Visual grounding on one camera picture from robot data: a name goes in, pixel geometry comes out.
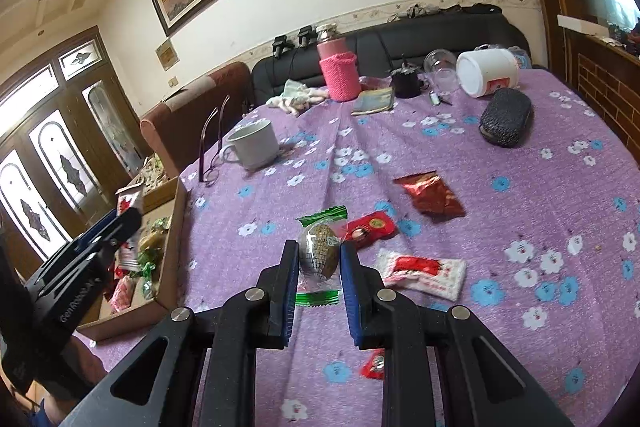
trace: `pink thermos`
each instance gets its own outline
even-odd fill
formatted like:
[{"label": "pink thermos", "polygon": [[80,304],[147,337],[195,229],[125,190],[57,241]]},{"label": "pink thermos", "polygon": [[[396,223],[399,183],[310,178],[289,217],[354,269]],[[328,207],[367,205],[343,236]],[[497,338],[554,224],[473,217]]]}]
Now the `pink thermos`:
[{"label": "pink thermos", "polygon": [[329,95],[337,102],[353,100],[360,94],[360,81],[356,61],[358,57],[347,47],[335,24],[316,28],[318,32],[318,55],[324,82]]}]

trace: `table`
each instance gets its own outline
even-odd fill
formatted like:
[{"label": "table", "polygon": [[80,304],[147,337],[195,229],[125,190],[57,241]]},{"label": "table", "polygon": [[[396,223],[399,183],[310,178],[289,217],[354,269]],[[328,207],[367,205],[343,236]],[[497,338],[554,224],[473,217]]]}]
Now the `table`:
[{"label": "table", "polygon": [[[399,233],[379,248],[466,259],[460,303],[469,306],[579,427],[596,426],[640,362],[639,284],[634,265],[638,166],[580,98],[543,70],[522,71],[534,119],[523,145],[485,142],[488,101],[462,92],[454,105],[428,97],[351,116],[327,101],[299,118],[259,107],[241,122],[273,121],[291,152],[254,174],[225,165],[212,187],[196,164],[182,177],[190,196],[180,261],[180,299],[195,311],[220,306],[277,264],[297,238],[298,216],[344,204],[350,217],[386,210]],[[392,180],[436,169],[466,217],[434,223]],[[409,294],[420,305],[450,302]],[[94,347],[107,369],[141,334]],[[289,347],[259,351],[256,425],[378,427],[382,382],[359,370],[344,304],[297,308]]]}]

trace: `metal screw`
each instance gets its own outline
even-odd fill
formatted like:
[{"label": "metal screw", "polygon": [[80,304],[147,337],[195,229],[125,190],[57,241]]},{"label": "metal screw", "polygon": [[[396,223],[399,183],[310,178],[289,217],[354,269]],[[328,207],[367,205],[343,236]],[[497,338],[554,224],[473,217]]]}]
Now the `metal screw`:
[{"label": "metal screw", "polygon": [[451,309],[451,315],[453,315],[454,319],[466,321],[471,316],[471,312],[469,311],[469,308],[464,306],[455,306]]},{"label": "metal screw", "polygon": [[171,320],[174,322],[182,322],[189,318],[191,312],[187,308],[176,308],[171,312]]},{"label": "metal screw", "polygon": [[396,292],[390,290],[389,288],[382,288],[382,290],[378,290],[378,299],[385,302],[395,300]]},{"label": "metal screw", "polygon": [[244,292],[244,298],[248,301],[259,301],[264,297],[264,290],[260,288],[249,288]]}]

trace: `brick wall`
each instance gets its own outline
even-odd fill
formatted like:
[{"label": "brick wall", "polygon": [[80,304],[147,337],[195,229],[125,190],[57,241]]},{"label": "brick wall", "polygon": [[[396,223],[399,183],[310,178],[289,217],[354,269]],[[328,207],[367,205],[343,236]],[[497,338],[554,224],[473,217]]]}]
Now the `brick wall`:
[{"label": "brick wall", "polygon": [[640,163],[640,96],[582,54],[578,92]]}]

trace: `white mug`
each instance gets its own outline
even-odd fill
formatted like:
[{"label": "white mug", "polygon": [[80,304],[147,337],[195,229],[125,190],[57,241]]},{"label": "white mug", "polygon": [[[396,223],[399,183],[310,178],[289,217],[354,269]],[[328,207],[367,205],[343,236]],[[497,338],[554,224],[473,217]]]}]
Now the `white mug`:
[{"label": "white mug", "polygon": [[[231,133],[226,141],[228,145],[220,150],[222,161],[239,163],[250,171],[255,171],[272,162],[280,151],[278,139],[269,120],[250,123]],[[227,155],[229,150],[233,150],[238,159],[229,158]]]}]

